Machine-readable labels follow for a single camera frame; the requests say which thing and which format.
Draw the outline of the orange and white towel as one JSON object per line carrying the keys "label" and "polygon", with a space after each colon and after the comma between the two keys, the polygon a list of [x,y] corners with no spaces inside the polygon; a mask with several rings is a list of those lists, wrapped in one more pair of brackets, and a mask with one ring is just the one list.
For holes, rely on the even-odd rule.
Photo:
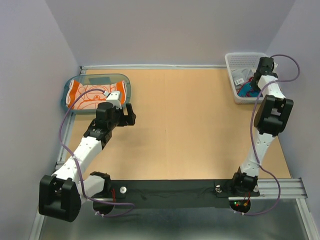
{"label": "orange and white towel", "polygon": [[[104,92],[111,93],[113,91],[121,92],[121,104],[124,105],[127,97],[127,84],[125,81],[118,81],[112,84],[87,84],[83,85],[79,81],[72,79],[66,85],[66,97],[62,101],[64,105],[69,108],[74,101],[84,92],[92,89],[100,89]],[[94,110],[99,103],[105,102],[106,96],[99,90],[90,91],[84,94],[72,107],[73,110]]]}

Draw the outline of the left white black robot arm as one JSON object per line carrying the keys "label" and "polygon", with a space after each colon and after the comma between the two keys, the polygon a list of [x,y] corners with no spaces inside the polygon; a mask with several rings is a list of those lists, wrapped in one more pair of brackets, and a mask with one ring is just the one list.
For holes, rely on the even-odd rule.
{"label": "left white black robot arm", "polygon": [[47,217],[73,222],[87,200],[102,204],[94,196],[113,198],[105,202],[114,207],[116,191],[111,186],[111,178],[106,173],[93,172],[83,178],[94,158],[105,148],[116,127],[133,126],[136,114],[130,103],[125,105],[127,112],[117,108],[110,101],[98,104],[95,118],[83,134],[75,151],[70,152],[68,160],[52,175],[44,175],[39,183],[38,212]]}

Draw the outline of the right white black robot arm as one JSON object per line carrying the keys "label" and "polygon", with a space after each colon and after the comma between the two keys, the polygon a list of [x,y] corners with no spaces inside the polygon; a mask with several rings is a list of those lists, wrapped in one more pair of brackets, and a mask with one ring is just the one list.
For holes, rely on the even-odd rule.
{"label": "right white black robot arm", "polygon": [[273,140],[284,131],[294,106],[286,98],[274,72],[275,62],[271,57],[261,57],[250,81],[257,98],[263,97],[258,110],[253,110],[250,120],[251,148],[248,156],[233,175],[231,192],[235,195],[251,193],[258,185],[258,176],[263,169],[262,162]]}

